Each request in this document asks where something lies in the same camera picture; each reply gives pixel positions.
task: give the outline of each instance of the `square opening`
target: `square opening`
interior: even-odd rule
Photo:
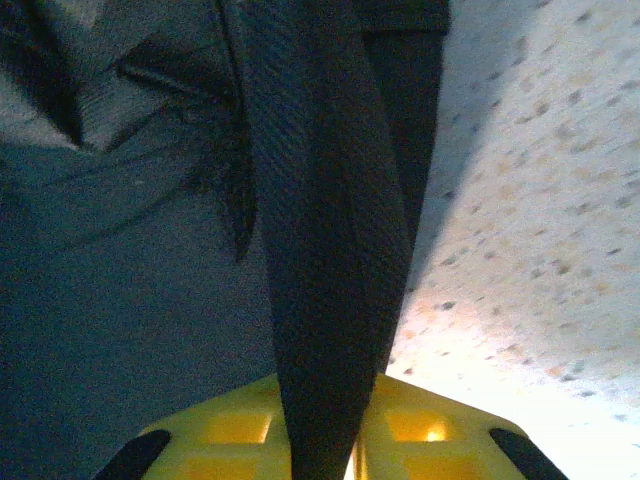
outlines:
[[[215,415],[207,424],[204,443],[264,443],[271,424],[266,413],[225,413]]]
[[[471,457],[407,456],[404,462],[410,480],[482,480],[487,478]]]
[[[428,410],[391,411],[386,417],[396,442],[446,442],[460,438],[446,417]]]
[[[176,480],[253,480],[257,470],[258,460],[253,458],[192,457]]]

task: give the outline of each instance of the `yellow plastic object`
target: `yellow plastic object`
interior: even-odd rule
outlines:
[[[523,480],[489,435],[516,425],[380,374],[354,448],[356,480]],[[290,480],[276,375],[147,427],[171,441],[143,480]]]

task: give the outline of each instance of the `dark gray fabric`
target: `dark gray fabric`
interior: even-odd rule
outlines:
[[[3,130],[9,478],[84,478],[154,418],[276,367],[294,478],[341,477],[417,228],[438,8],[425,10],[436,23],[376,26],[337,0],[226,5],[242,88],[211,2],[65,0],[36,12],[84,130],[78,139],[73,122],[43,115],[67,104],[37,103],[29,118],[55,141]],[[404,36],[416,28],[438,34]],[[255,164],[234,150],[246,147],[244,120]],[[237,265],[239,244],[250,248]]]

